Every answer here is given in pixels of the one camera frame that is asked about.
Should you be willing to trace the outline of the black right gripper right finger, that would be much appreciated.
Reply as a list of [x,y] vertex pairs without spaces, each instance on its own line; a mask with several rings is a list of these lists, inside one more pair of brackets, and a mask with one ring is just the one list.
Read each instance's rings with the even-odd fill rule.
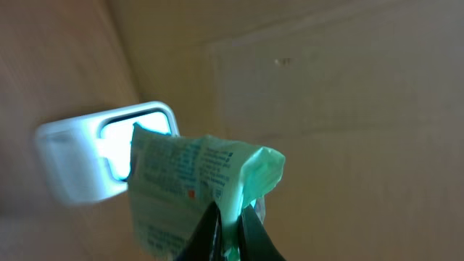
[[241,261],[285,261],[251,205],[241,212],[238,243]]

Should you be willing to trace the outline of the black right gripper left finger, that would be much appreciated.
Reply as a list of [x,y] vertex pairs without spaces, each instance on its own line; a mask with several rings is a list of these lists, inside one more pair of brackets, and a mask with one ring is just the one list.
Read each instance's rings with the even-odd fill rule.
[[175,261],[222,261],[220,209],[211,202]]

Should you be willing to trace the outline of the mint green snack pack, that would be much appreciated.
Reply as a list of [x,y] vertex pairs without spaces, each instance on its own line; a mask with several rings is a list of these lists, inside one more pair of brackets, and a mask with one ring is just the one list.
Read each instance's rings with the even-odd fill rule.
[[276,187],[285,161],[266,146],[168,136],[135,124],[128,195],[136,238],[155,258],[174,260],[214,202],[223,228],[222,255],[238,260],[239,216]]

